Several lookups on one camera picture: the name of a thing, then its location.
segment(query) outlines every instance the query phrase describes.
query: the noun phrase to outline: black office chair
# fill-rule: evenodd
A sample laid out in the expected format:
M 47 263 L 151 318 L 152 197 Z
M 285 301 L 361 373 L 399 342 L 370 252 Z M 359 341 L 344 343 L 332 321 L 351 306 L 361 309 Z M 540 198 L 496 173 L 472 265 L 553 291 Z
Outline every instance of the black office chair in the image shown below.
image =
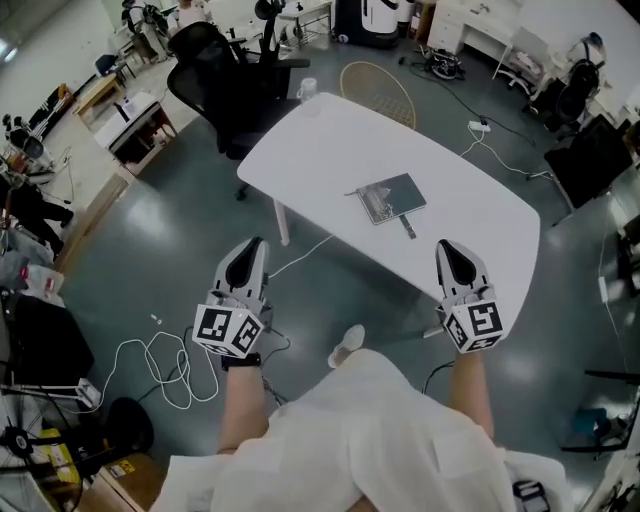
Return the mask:
M 179 57 L 167 79 L 169 90 L 214 126 L 218 150 L 232 160 L 242 160 L 300 103 L 287 99 L 289 77 L 291 69 L 309 67 L 306 59 L 236 60 L 225 36 L 206 22 L 185 27 L 171 41 Z M 185 41 L 191 41 L 191 51 Z M 238 191 L 238 200 L 247 188 Z
M 569 147 L 545 153 L 572 210 L 607 191 L 633 163 L 623 135 L 599 115 L 575 135 Z
M 210 23 L 194 23 L 180 30 L 169 40 L 169 51 L 172 52 L 178 62 L 187 63 L 194 59 L 207 46 L 218 40 L 220 32 Z M 244 38 L 227 40 L 229 46 L 236 54 L 238 62 L 247 64 L 245 51 L 242 49 Z

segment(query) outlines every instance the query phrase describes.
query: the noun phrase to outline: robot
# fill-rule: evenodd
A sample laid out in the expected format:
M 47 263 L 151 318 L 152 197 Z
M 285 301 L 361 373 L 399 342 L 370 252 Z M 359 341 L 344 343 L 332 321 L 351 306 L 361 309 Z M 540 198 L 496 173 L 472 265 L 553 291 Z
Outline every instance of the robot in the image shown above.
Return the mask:
M 423 338 L 447 331 L 460 353 L 494 347 L 504 338 L 504 329 L 484 262 L 463 245 L 440 240 L 436 267 L 444 291 L 436 308 L 442 326 L 426 331 Z
M 397 0 L 336 0 L 333 35 L 339 43 L 374 48 L 398 44 Z
M 218 265 L 213 287 L 198 306 L 192 339 L 214 354 L 244 359 L 263 331 L 269 331 L 273 307 L 265 298 L 269 245 L 255 237 L 234 248 Z M 451 240 L 436 247 L 438 282 L 444 299 L 436 308 L 441 326 L 459 352 L 494 347 L 503 337 L 497 298 L 483 261 Z
M 254 237 L 235 247 L 218 265 L 213 288 L 196 311 L 192 339 L 214 354 L 244 359 L 273 308 L 264 296 L 269 245 Z

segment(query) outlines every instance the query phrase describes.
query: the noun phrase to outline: drawer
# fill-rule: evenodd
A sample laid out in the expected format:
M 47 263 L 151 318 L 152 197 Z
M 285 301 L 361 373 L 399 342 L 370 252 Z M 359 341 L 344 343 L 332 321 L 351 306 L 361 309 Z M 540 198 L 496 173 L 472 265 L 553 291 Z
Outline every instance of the drawer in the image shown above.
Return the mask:
M 431 31 L 429 32 L 429 38 L 433 37 L 437 39 L 446 39 L 448 41 L 459 40 L 462 37 L 462 31 L 464 27 L 462 25 L 453 25 L 451 23 L 433 23 L 431 25 Z
M 462 41 L 459 37 L 442 37 L 434 34 L 433 31 L 429 33 L 429 41 L 427 45 L 430 48 L 438 48 L 440 50 L 447 50 L 451 53 L 458 53 Z
M 442 18 L 449 23 L 458 23 L 458 20 L 461 20 L 460 11 L 454 9 L 444 2 L 438 2 L 436 4 L 436 12 L 434 14 L 434 18 Z

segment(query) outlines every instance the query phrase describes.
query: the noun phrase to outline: wrist strap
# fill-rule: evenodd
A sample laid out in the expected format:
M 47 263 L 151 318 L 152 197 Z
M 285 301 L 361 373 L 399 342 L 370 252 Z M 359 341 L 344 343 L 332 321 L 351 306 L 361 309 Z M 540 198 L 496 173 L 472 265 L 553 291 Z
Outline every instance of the wrist strap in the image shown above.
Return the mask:
M 222 370 L 225 372 L 229 371 L 229 368 L 235 367 L 246 367 L 246 366 L 258 366 L 262 365 L 262 358 L 260 357 L 259 352 L 252 352 L 248 354 L 244 359 L 240 359 L 239 357 L 229 357 L 229 356 L 221 356 L 220 364 L 222 366 Z

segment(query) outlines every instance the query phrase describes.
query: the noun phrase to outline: white desk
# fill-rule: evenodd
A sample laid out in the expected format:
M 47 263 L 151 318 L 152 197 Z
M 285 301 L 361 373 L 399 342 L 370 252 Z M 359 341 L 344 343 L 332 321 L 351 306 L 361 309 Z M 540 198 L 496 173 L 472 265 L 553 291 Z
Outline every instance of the white desk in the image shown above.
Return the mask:
M 313 23 L 318 23 L 323 19 L 327 19 L 329 32 L 331 32 L 331 5 L 333 0 L 302 0 L 300 5 L 302 5 L 303 10 L 299 11 L 296 7 L 298 2 L 290 2 L 283 9 L 283 11 L 278 14 L 278 18 L 283 21 L 293 21 L 296 24 L 296 39 L 298 41 L 298 48 L 301 48 L 305 42 L 311 40 L 311 38 L 307 34 L 307 25 L 311 25 Z
M 135 136 L 136 132 L 142 128 L 144 125 L 149 123 L 152 119 L 157 120 L 157 124 L 159 128 L 165 133 L 165 135 L 169 136 L 164 129 L 164 126 L 167 125 L 173 131 L 173 136 L 175 137 L 178 133 L 176 132 L 173 124 L 164 113 L 162 106 L 158 102 L 158 100 L 153 97 L 151 94 L 146 92 L 139 92 L 133 98 L 131 98 L 131 103 L 133 103 L 135 110 L 133 113 L 126 112 L 129 116 L 129 121 L 125 121 L 124 118 L 120 115 L 119 112 L 116 112 L 109 118 L 109 120 L 94 134 L 94 139 L 96 142 L 110 153 L 112 153 L 120 162 L 122 167 L 126 169 L 130 174 L 135 175 L 137 172 L 142 170 L 144 165 L 148 163 L 148 160 L 153 158 L 159 148 L 152 150 L 148 159 L 145 157 L 144 162 L 141 162 L 138 165 L 137 172 L 133 172 L 131 168 L 129 168 L 125 162 L 122 162 L 117 155 L 117 151 L 133 136 Z
M 427 44 L 454 54 L 468 44 L 500 60 L 517 28 L 519 6 L 510 0 L 486 3 L 489 5 L 466 0 L 439 1 Z
M 335 235 L 434 299 L 442 299 L 436 244 L 459 242 L 480 256 L 496 287 L 508 333 L 520 312 L 538 254 L 536 211 L 458 155 L 384 116 L 319 94 L 316 117 L 297 108 L 272 128 L 238 176 L 274 199 L 283 243 L 284 206 Z M 427 206 L 374 226 L 356 188 L 408 172 Z

